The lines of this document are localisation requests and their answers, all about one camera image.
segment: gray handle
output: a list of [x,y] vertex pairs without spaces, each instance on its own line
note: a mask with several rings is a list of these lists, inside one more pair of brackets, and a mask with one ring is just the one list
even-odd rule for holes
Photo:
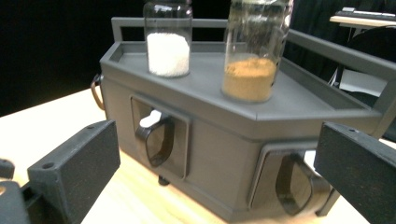
[[375,131],[371,133],[371,136],[381,137],[396,114],[396,63],[294,30],[289,31],[288,41],[335,62],[358,69],[363,73],[380,77],[388,82],[373,107],[373,110],[381,113],[382,119],[377,124]]
[[[121,27],[144,27],[143,18],[114,17],[111,19],[114,41],[122,41]],[[225,28],[227,20],[192,19],[192,28]]]

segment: gray plastic machine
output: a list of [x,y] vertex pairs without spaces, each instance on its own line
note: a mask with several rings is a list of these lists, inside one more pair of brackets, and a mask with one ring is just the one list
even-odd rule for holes
[[[374,108],[283,59],[271,99],[233,101],[221,93],[224,44],[192,43],[191,72],[179,78],[148,72],[144,42],[122,41],[120,28],[143,19],[112,20],[116,42],[100,61],[106,116],[117,122],[120,148],[227,221],[326,215],[338,194],[304,163],[323,121],[379,138],[396,114],[396,66],[290,31],[288,41],[388,81]],[[224,28],[224,20],[193,27]],[[141,120],[153,116],[152,124]]]

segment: gray 3d printed part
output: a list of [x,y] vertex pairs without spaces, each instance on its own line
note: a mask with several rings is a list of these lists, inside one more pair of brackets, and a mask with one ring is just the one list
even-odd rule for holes
[[34,216],[46,223],[80,223],[119,167],[115,121],[87,126],[28,169],[30,190],[55,212]]
[[370,223],[396,223],[396,150],[353,128],[324,123],[316,170]]

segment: black bracket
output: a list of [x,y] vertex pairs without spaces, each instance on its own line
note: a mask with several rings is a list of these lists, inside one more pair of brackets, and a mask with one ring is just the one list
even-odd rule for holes
[[89,125],[29,167],[21,189],[0,182],[1,223],[80,223],[119,167],[115,121]]
[[396,150],[353,128],[324,123],[318,173],[370,223],[396,223]]

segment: computer keyboard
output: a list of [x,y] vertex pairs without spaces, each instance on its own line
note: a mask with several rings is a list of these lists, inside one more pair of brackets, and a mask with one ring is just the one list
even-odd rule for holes
[[344,7],[343,10],[337,11],[335,16],[353,17],[369,20],[396,21],[396,15],[381,12],[357,11],[354,7]]

